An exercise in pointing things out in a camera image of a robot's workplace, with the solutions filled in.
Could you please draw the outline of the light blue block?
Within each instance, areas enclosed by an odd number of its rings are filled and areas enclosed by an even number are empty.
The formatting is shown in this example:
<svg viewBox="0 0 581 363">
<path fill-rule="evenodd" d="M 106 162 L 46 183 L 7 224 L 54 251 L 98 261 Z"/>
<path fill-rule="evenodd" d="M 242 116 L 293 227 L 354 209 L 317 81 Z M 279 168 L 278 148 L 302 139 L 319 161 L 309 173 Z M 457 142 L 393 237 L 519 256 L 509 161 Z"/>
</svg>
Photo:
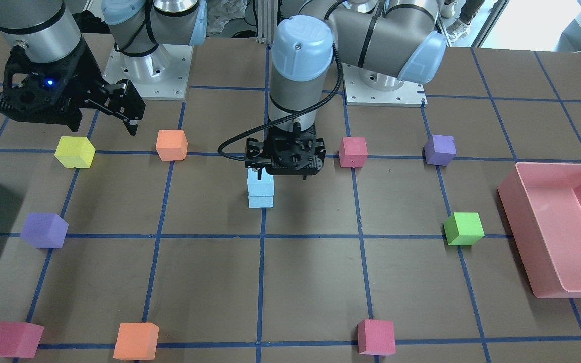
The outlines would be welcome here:
<svg viewBox="0 0 581 363">
<path fill-rule="evenodd" d="M 274 196 L 274 177 L 265 168 L 247 168 L 248 196 Z"/>
<path fill-rule="evenodd" d="M 274 196 L 250 196 L 248 195 L 249 208 L 272 208 L 274 207 Z"/>
</svg>

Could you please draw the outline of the yellow block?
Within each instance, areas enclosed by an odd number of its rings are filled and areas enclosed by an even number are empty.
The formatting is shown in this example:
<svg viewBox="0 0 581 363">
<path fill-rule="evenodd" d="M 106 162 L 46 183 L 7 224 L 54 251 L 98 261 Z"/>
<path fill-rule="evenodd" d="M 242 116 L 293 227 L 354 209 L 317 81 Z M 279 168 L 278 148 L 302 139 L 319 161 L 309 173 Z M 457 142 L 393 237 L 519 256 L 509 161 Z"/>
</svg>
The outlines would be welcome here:
<svg viewBox="0 0 581 363">
<path fill-rule="evenodd" d="M 90 168 L 95 147 L 87 137 L 62 136 L 54 155 L 65 168 Z"/>
</svg>

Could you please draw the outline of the orange block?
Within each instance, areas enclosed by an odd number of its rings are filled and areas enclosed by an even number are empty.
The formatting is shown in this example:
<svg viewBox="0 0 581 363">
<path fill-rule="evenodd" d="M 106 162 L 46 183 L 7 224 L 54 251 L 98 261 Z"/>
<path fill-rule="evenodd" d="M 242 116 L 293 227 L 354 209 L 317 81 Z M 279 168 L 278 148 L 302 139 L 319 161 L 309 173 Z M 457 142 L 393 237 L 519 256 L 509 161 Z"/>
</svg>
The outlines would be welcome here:
<svg viewBox="0 0 581 363">
<path fill-rule="evenodd" d="M 162 161 L 184 160 L 188 149 L 184 130 L 159 130 L 155 149 Z"/>
<path fill-rule="evenodd" d="M 121 323 L 113 358 L 122 361 L 154 360 L 159 327 L 151 322 Z"/>
</svg>

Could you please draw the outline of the purple block near bin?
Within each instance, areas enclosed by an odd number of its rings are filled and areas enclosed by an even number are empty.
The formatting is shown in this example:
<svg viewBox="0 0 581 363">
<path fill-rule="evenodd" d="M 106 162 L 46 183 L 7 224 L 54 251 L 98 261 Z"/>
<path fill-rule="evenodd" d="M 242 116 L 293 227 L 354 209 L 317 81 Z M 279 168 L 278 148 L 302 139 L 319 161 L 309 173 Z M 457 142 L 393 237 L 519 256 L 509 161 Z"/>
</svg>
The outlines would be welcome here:
<svg viewBox="0 0 581 363">
<path fill-rule="evenodd" d="M 69 224 L 53 212 L 31 212 L 20 238 L 36 248 L 62 248 Z"/>
</svg>

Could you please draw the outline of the purple far block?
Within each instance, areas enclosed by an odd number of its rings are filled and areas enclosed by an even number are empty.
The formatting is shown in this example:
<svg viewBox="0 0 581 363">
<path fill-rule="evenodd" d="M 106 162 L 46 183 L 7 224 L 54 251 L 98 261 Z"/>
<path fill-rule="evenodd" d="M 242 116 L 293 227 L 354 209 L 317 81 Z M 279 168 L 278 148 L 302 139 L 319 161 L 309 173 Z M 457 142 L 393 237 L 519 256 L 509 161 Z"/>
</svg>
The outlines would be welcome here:
<svg viewBox="0 0 581 363">
<path fill-rule="evenodd" d="M 456 157 L 454 136 L 432 134 L 424 145 L 426 163 L 447 167 Z"/>
</svg>

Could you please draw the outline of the green block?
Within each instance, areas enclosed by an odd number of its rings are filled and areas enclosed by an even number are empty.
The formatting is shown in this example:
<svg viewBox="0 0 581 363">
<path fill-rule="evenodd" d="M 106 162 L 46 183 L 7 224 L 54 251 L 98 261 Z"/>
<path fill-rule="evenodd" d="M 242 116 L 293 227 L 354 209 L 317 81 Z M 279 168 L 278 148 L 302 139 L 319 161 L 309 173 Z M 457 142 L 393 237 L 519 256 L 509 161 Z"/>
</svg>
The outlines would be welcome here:
<svg viewBox="0 0 581 363">
<path fill-rule="evenodd" d="M 485 236 L 477 212 L 454 212 L 444 221 L 443 229 L 450 246 L 472 246 Z"/>
</svg>

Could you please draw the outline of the pink block near bin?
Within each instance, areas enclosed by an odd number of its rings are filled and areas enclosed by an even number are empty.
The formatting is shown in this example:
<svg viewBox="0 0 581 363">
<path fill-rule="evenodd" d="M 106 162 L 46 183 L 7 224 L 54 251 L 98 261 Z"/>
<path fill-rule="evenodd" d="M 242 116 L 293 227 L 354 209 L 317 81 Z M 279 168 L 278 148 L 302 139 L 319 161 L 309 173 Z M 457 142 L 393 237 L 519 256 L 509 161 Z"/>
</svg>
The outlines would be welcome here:
<svg viewBox="0 0 581 363">
<path fill-rule="evenodd" d="M 0 357 L 34 358 L 43 332 L 41 325 L 0 321 Z"/>
</svg>

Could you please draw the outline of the pink plastic bin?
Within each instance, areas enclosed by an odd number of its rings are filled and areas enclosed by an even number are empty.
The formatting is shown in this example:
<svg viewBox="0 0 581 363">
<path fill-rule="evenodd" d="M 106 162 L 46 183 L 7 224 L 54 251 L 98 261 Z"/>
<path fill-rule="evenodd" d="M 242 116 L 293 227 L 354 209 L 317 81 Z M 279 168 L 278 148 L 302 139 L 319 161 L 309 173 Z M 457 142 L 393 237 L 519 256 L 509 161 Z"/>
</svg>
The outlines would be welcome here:
<svg viewBox="0 0 581 363">
<path fill-rule="evenodd" d="M 498 186 L 537 298 L 581 298 L 581 164 L 519 162 Z"/>
</svg>

